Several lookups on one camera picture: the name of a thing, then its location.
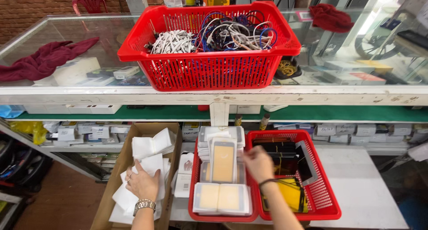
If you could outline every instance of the red cloth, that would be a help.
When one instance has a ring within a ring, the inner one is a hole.
[[[68,46],[67,44],[73,41],[51,42],[43,45],[37,52],[17,60],[12,66],[0,65],[0,81],[44,79],[52,75],[57,66],[88,51],[98,40],[99,37],[94,37]]]
[[[314,27],[332,32],[349,32],[354,26],[347,13],[336,10],[331,4],[320,3],[310,6],[309,10],[314,19],[312,24]]]

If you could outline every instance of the wall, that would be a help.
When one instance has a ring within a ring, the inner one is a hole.
[[[129,12],[125,0],[120,0]],[[107,10],[120,12],[119,0],[106,0]],[[72,0],[0,0],[0,44],[4,44],[46,15],[74,14]]]

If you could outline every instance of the blue cable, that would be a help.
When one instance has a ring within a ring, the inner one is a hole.
[[[278,38],[278,33],[273,28],[267,28],[267,29],[264,29],[263,31],[261,31],[260,40],[259,40],[260,44],[259,45],[260,45],[260,47],[261,47],[262,50],[263,50],[263,47],[261,46],[261,37],[263,36],[263,33],[265,31],[268,31],[268,30],[271,30],[272,32],[275,33],[275,41],[272,43],[272,45],[270,46],[270,48],[272,48],[272,46],[276,43],[276,39]]]

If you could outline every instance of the woman's right hand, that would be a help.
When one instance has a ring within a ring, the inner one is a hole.
[[[261,145],[244,152],[243,161],[257,183],[274,178],[274,162]]]

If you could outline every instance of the black bracelet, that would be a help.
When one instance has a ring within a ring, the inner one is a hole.
[[[268,182],[277,182],[278,180],[276,180],[276,179],[267,179],[267,180],[264,180],[263,182],[261,182],[260,184],[259,184],[259,188],[261,188],[261,186],[263,186],[265,183],[268,183]]]

